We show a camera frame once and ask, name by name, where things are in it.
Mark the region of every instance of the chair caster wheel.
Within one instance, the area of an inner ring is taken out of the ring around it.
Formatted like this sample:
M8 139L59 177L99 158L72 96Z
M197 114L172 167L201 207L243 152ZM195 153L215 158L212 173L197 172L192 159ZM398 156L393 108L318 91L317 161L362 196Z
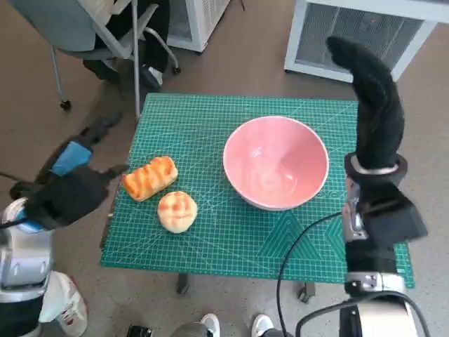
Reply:
M69 100L63 100L59 106L64 110L64 111L70 111L72 108L72 102L70 102Z

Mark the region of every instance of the white sneaker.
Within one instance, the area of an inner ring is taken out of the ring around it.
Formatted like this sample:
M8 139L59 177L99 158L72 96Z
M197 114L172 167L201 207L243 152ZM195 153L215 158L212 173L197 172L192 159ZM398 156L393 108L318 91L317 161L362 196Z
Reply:
M220 322L215 314L207 314L201 319L201 323L208 328L213 337L220 337Z
M273 329L273 321L266 315L258 315L254 319L253 328L251 329L251 337L260 337L267 330Z
M59 274L64 289L66 307L56 317L69 337L80 337L87 329L87 308L75 283L66 274Z

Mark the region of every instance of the elongated bread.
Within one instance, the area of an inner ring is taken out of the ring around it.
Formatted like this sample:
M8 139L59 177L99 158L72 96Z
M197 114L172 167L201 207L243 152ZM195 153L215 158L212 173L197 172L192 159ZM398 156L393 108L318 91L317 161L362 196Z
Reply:
M153 158L149 164L123 175L123 186L135 201L144 201L167 188L177 178L175 162L170 157Z
M188 230L197 213L196 202L186 192L181 191L167 193L157 206L162 226L175 234Z

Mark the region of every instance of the chair leg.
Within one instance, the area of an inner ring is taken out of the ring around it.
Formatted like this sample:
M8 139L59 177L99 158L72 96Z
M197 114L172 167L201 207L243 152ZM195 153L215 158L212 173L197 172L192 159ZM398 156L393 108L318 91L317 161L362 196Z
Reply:
M58 61L56 60L56 50L54 46L51 46L51 61L53 63L53 75L55 76L56 80L56 88L58 89L59 97L61 98L60 106L64 111L69 111L72 107L72 104L68 99L66 99L64 91L62 89Z
M135 120L140 118L140 74L139 74L139 37L138 37L138 0L132 0L133 8L133 42L134 42L134 94L135 94Z
M181 68L180 68L180 64L177 61L177 58L175 56L175 54L173 54L173 52L171 51L171 49L167 46L167 44L165 43L165 41L161 38L161 36L152 28L145 28L145 31L150 33L151 35L153 35L156 40L161 44L161 46L163 46L163 48L166 50L168 56L170 57L170 59L173 62L173 73L174 74L178 74L181 72Z

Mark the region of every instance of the black pants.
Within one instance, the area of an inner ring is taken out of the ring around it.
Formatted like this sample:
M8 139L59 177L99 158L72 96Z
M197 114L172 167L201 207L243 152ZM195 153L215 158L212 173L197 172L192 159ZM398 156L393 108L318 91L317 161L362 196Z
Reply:
M147 27L154 29L166 42L168 25L170 23L170 2L169 0L138 0L138 16L141 16L150 4L158 4L159 7L154 12ZM128 33L133 27L131 4L129 4L119 15L113 15L106 27L117 39L120 39ZM144 32L143 34L146 40L146 51L143 63L160 72L165 72L168 64L167 52L150 33ZM95 47L105 47L105 43L100 37L97 37L95 40Z

